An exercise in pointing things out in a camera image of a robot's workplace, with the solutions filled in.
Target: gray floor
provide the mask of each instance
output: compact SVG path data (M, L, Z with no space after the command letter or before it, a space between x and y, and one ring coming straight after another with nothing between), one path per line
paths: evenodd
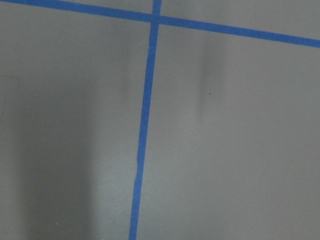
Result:
M317 1L163 0L161 14L320 39ZM0 239L128 239L149 30L0 2ZM161 25L137 239L318 240L319 61Z

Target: blue line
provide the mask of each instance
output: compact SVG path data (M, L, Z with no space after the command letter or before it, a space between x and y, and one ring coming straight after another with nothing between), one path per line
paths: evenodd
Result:
M153 0L152 14L160 15L160 11L161 11L161 0ZM137 171L136 171L136 178L134 180L134 187L133 187L129 240L137 239L140 199L141 199L141 190L142 190L142 180L144 175L148 124L149 124L152 84L154 80L154 71L155 71L158 32L159 32L159 24L152 22L150 25L149 50L148 50L148 57L146 60L146 69L145 69L139 142L138 142L138 151L137 151L137 157L136 157Z
M92 15L106 16L119 19L134 20L147 23L156 23L161 25L168 25L174 27L196 29L208 32L243 36L255 39L264 39L288 44L296 44L314 48L320 48L320 40L292 36L281 33L274 33L268 31L254 30L243 27L221 25L209 22L194 21L176 17L161 16L159 14L142 13L136 11L128 11L115 9L110 7L94 6L87 4L80 4L74 2L60 1L60 0L0 0L0 2L24 4L31 6L38 6L57 10L66 10L77 13L86 13Z

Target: blue stripe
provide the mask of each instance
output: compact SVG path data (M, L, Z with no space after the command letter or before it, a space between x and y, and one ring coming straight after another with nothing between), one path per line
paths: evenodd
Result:
M110 7L102 7L102 6L93 6L87 4L80 4L74 2L67 1L59 1L59 0L0 0L0 2L7 3L16 3L16 4L24 4L38 7L45 7L50 9L58 9L58 10L66 10L78 13L86 13L93 14L99 16L127 19L127 20L135 20L140 22L148 22L148 23L157 23L161 25L168 25L174 27L188 28L188 29L196 29L203 30L215 33L243 36L255 39L264 39L288 44L296 44L303 45L308 47L320 48L320 40L292 36L268 31L254 30L249 28L242 28L236 26L228 26L228 25L220 25L209 22L202 21L194 21L176 17L169 16L160 16L154 15L150 13L142 13L136 11L128 11L115 9ZM153 6L153 9L156 12L160 12L160 4L157 3Z
M152 14L159 15L160 11L161 11L161 0L153 0ZM129 240L137 239L140 199L141 199L141 190L142 190L142 180L144 175L148 124L149 124L152 84L154 80L154 71L155 71L158 32L159 32L159 24L152 22L150 25L148 57L146 60L139 142L138 142L138 151L137 151L137 157L136 157L137 170L136 170L136 177L134 180L134 187L133 187Z

